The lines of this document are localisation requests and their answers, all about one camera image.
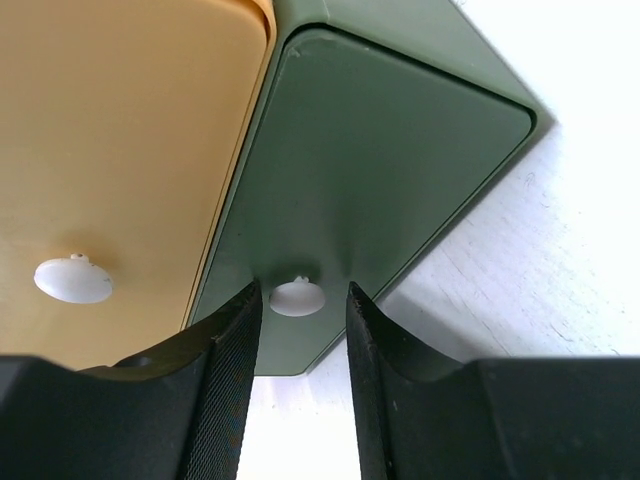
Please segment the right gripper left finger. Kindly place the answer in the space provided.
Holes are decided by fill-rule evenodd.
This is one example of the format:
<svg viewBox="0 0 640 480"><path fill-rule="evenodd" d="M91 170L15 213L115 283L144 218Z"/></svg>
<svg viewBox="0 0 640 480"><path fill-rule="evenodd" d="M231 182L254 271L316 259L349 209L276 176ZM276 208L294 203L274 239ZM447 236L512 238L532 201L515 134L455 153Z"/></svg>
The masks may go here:
<svg viewBox="0 0 640 480"><path fill-rule="evenodd" d="M1 359L5 479L232 479L263 302L251 282L214 313L111 366Z"/></svg>

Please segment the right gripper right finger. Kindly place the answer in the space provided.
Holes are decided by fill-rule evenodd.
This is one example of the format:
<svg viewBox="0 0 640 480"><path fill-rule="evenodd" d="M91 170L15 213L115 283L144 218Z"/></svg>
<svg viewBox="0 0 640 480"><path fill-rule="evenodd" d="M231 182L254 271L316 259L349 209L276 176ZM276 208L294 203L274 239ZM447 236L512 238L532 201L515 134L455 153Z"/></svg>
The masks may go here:
<svg viewBox="0 0 640 480"><path fill-rule="evenodd" d="M635 357L458 362L356 283L346 340L365 479L635 479Z"/></svg>

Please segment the yellow drawer box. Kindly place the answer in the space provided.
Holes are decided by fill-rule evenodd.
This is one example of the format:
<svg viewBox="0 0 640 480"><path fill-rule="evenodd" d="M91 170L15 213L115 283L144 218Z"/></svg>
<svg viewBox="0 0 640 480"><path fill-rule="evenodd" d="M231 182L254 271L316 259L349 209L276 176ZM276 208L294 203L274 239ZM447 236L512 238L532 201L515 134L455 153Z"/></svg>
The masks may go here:
<svg viewBox="0 0 640 480"><path fill-rule="evenodd" d="M268 1L1 5L1 351L181 331L273 51Z"/></svg>

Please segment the green drawer box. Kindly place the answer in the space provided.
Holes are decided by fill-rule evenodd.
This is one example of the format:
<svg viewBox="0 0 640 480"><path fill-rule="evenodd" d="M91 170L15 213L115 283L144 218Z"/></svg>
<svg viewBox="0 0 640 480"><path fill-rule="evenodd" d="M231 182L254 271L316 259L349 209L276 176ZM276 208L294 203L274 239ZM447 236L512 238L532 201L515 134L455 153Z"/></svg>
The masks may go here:
<svg viewBox="0 0 640 480"><path fill-rule="evenodd" d="M350 283L383 293L538 132L543 110L450 1L278 1L277 39L191 313L253 279L324 306L263 311L255 371L305 372Z"/></svg>

